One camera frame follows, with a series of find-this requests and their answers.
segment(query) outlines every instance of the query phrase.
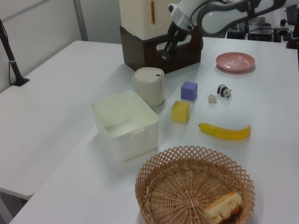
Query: woven basket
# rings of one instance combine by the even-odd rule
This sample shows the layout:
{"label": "woven basket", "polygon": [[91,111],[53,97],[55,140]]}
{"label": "woven basket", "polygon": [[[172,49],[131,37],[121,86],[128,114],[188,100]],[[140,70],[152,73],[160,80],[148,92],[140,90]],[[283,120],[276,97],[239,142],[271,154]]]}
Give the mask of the woven basket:
{"label": "woven basket", "polygon": [[203,209],[229,192],[244,207],[221,223],[243,224],[254,206],[246,171],[227,156],[201,147],[175,147],[147,161],[137,176],[136,198],[148,224],[207,224]]}

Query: toy banana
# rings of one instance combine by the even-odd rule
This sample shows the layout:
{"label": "toy banana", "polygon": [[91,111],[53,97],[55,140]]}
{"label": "toy banana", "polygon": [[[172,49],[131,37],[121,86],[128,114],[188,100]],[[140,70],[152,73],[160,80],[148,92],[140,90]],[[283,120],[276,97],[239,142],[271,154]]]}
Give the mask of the toy banana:
{"label": "toy banana", "polygon": [[200,123],[199,127],[203,132],[207,134],[228,140],[245,139],[250,135],[251,129],[250,125],[248,125],[245,129],[230,130],[222,127],[217,127],[208,123]]}

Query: purple cube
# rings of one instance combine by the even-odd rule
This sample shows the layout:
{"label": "purple cube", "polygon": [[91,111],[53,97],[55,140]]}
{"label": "purple cube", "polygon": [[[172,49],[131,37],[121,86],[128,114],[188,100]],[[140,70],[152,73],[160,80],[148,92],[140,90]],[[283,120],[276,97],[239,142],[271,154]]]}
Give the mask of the purple cube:
{"label": "purple cube", "polygon": [[197,83],[186,81],[181,87],[181,98],[194,100],[197,96]]}

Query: bread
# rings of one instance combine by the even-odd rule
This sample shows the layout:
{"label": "bread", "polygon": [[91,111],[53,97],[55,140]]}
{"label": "bread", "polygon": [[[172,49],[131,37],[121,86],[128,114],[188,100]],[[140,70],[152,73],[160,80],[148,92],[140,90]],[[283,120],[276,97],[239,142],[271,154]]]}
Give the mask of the bread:
{"label": "bread", "polygon": [[237,214],[239,208],[244,206],[241,196],[232,192],[204,208],[204,214],[209,224],[219,224],[229,219],[231,215]]}

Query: small white figurine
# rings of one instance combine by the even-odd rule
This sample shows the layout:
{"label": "small white figurine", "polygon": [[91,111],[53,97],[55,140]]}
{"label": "small white figurine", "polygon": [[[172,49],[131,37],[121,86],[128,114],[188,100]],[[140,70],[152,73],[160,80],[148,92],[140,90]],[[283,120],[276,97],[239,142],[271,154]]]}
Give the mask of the small white figurine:
{"label": "small white figurine", "polygon": [[210,94],[207,99],[208,99],[209,103],[216,103],[217,102],[217,97],[213,94]]}
{"label": "small white figurine", "polygon": [[225,84],[221,84],[219,87],[218,87],[218,90],[217,90],[217,93],[220,93],[220,95],[222,97],[231,97],[231,94],[230,94],[231,90],[228,89],[228,87],[226,87]]}

